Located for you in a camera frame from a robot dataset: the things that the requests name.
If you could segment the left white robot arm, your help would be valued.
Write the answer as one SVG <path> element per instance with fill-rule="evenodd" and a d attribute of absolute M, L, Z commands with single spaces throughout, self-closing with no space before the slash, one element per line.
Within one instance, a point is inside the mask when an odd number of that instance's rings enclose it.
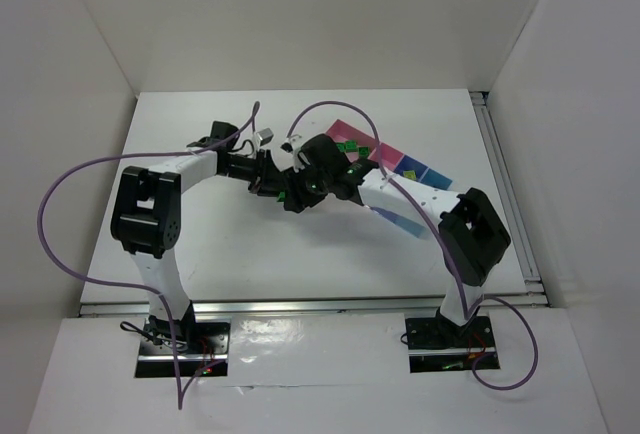
<path fill-rule="evenodd" d="M 201 335 L 193 302 L 180 279 L 174 247 L 181 233 L 182 195 L 216 175 L 243 180 L 258 195 L 278 196 L 279 171 L 264 147 L 273 139 L 266 128 L 245 140 L 251 152 L 235 146 L 239 129 L 212 124 L 210 134 L 187 145 L 187 154 L 148 168 L 123 170 L 110 223 L 111 235 L 131 255 L 143 285 L 150 288 L 151 335 L 192 344 Z"/>

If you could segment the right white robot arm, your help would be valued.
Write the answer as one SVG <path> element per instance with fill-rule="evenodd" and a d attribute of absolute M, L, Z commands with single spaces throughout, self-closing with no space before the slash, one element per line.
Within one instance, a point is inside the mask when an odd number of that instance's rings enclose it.
<path fill-rule="evenodd" d="M 285 209 L 299 213 L 332 194 L 394 223 L 420 223 L 431 231 L 453 277 L 436 311 L 435 330 L 449 345 L 466 337 L 487 278 L 511 244 L 487 195 L 476 188 L 437 189 L 386 172 L 370 159 L 351 162 L 326 134 L 307 141 L 293 135 L 281 149 L 293 161 L 283 172 Z"/>

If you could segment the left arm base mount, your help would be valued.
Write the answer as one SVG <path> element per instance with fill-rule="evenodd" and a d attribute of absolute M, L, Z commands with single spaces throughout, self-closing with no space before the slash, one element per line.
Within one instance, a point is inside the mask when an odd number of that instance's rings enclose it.
<path fill-rule="evenodd" d="M 202 369 L 202 377 L 228 375 L 228 351 L 231 321 L 229 319 L 203 322 L 200 335 L 191 344 L 177 342 L 180 375 L 191 377 Z M 149 323 L 144 324 L 135 374 L 138 379 L 171 378 L 174 376 L 172 346 L 169 338 L 151 335 Z"/>

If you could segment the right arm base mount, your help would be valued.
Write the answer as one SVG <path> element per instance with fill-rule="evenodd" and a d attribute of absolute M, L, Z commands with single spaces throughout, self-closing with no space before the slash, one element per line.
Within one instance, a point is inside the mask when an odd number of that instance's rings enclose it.
<path fill-rule="evenodd" d="M 409 370 L 416 373 L 470 371 L 500 367 L 492 324 L 488 316 L 474 319 L 460 337 L 447 337 L 435 317 L 405 319 L 400 341 L 408 349 Z"/>

